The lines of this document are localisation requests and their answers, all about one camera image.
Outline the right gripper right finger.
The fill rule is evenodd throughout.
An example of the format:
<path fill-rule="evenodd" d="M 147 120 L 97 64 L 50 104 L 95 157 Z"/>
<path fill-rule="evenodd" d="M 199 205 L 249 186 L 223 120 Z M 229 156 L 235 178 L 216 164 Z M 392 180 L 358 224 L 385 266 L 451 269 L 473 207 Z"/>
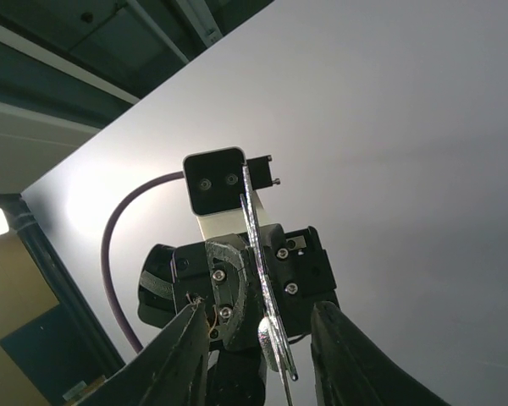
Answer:
<path fill-rule="evenodd" d="M 312 310 L 318 405 L 446 405 L 402 370 L 332 302 Z"/>

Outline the silver star ornament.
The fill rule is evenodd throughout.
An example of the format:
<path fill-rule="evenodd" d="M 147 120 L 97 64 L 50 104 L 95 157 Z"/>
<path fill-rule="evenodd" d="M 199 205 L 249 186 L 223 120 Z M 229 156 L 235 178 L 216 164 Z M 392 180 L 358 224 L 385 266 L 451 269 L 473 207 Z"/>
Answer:
<path fill-rule="evenodd" d="M 240 201 L 245 215 L 249 243 L 253 251 L 257 274 L 262 289 L 264 303 L 264 317 L 262 322 L 267 327 L 266 330 L 268 331 L 269 342 L 273 349 L 277 371 L 286 396 L 286 402 L 288 405 L 293 405 L 289 379 L 292 381 L 298 380 L 297 369 L 270 281 L 268 265 L 261 241 L 257 210 L 253 201 L 254 191 L 251 186 L 250 172 L 246 163 L 242 164 L 242 176 L 245 193 L 240 197 Z"/>

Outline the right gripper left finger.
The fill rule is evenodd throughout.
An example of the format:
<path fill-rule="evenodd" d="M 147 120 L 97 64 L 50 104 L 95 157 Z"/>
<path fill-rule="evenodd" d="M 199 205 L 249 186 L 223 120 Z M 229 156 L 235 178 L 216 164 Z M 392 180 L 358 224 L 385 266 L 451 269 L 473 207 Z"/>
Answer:
<path fill-rule="evenodd" d="M 209 333 L 205 305 L 188 304 L 81 405 L 203 405 Z"/>

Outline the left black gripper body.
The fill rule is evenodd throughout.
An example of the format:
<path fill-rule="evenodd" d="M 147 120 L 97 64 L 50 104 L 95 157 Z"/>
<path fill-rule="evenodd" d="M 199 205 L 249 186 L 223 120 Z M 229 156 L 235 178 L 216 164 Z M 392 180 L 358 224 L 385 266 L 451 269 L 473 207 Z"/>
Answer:
<path fill-rule="evenodd" d="M 311 331 L 315 303 L 337 303 L 329 257 L 313 227 L 286 232 L 279 224 L 262 227 L 269 282 L 288 337 Z M 244 233 L 228 234 L 174 250 L 174 306 L 193 299 L 205 304 L 211 350 L 244 351 L 258 345 L 264 303 L 256 263 Z"/>

